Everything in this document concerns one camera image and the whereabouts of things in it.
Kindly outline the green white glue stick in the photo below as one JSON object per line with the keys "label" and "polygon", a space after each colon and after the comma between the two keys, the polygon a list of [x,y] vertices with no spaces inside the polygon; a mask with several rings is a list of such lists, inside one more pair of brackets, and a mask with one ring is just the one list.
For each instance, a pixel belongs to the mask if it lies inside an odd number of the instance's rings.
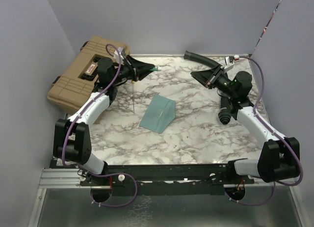
{"label": "green white glue stick", "polygon": [[154,68],[151,69],[151,71],[161,71],[161,68],[159,68],[159,67],[154,67]]}

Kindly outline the teal paper envelope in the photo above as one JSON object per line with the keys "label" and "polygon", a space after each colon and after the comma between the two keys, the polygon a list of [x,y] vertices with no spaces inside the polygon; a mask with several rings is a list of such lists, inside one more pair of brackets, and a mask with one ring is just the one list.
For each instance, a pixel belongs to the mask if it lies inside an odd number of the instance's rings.
{"label": "teal paper envelope", "polygon": [[[160,118],[159,115],[164,108],[168,109],[168,113],[166,116]],[[153,96],[147,110],[145,111],[139,126],[161,134],[175,119],[175,110],[176,102],[174,100],[156,94]]]}

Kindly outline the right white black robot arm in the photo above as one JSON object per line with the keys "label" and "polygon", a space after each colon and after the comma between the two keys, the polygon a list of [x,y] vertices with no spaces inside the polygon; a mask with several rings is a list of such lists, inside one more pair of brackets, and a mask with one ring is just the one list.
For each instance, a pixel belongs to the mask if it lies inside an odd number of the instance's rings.
{"label": "right white black robot arm", "polygon": [[257,140],[262,151],[258,159],[238,159],[228,162],[225,177],[237,183],[243,176],[260,178],[264,182],[279,182],[301,175],[300,144],[277,132],[254,108],[248,94],[252,89],[252,75],[239,71],[230,80],[220,66],[193,71],[191,76],[208,89],[216,88],[227,98],[231,116],[242,124]]}

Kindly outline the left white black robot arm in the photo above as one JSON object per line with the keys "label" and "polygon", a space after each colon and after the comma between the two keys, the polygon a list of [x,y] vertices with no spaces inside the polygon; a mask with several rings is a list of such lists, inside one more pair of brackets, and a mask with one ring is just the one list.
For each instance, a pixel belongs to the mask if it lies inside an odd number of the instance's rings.
{"label": "left white black robot arm", "polygon": [[157,68],[127,55],[117,57],[114,62],[109,57],[97,60],[98,80],[86,103],[68,119],[59,119],[55,124],[53,156],[63,163],[77,163],[92,173],[91,179],[98,185],[108,181],[107,163],[92,152],[90,127],[112,104],[117,87],[127,81],[140,81]]}

